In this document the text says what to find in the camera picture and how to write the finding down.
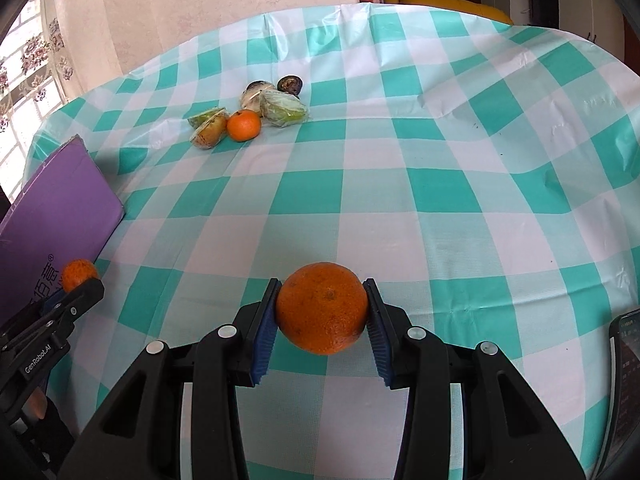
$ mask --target metal rivet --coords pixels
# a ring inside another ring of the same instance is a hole
[[[424,339],[425,337],[427,337],[427,331],[421,326],[412,326],[409,330],[406,331],[406,334],[411,339]]]
[[[221,326],[218,329],[218,335],[224,339],[235,336],[238,333],[238,329],[233,325]]]
[[[164,343],[162,341],[152,341],[146,346],[146,351],[153,355],[159,354],[164,349]]]
[[[491,341],[481,342],[480,349],[482,353],[487,355],[496,355],[498,353],[498,347],[495,345],[495,343],[492,343]]]

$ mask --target yellow sofa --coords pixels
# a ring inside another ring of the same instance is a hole
[[[437,7],[439,9],[456,10],[457,12],[466,12],[467,14],[475,14],[483,18],[489,18],[494,22],[506,23],[513,25],[511,18],[500,9],[488,5],[475,4],[467,0],[385,0],[386,4],[406,4],[406,5],[424,5],[429,7]]]

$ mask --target purple cardboard box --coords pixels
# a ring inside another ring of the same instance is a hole
[[[51,153],[0,222],[0,326],[60,288],[70,261],[95,261],[123,216],[80,137]]]

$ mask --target checkered tablecloth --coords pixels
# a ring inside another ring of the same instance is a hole
[[[309,122],[190,145],[184,118],[288,74]],[[28,173],[79,134],[127,211],[50,394],[82,428],[147,342],[196,341],[270,277],[328,260],[446,342],[498,343],[589,470],[607,326],[638,302],[639,105],[594,44],[428,7],[286,10],[194,38],[63,107],[31,147]],[[278,334],[238,402],[252,480],[393,476],[406,392],[383,387],[366,334],[331,357]]]

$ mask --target orange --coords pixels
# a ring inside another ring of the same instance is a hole
[[[276,300],[276,321],[297,347],[330,355],[360,337],[368,304],[367,293],[353,272],[320,262],[301,267],[284,282]]]
[[[226,132],[235,142],[253,139],[261,127],[260,116],[253,110],[239,110],[226,122]]]
[[[100,278],[94,264],[89,260],[73,260],[62,269],[62,288],[71,292],[89,278]]]

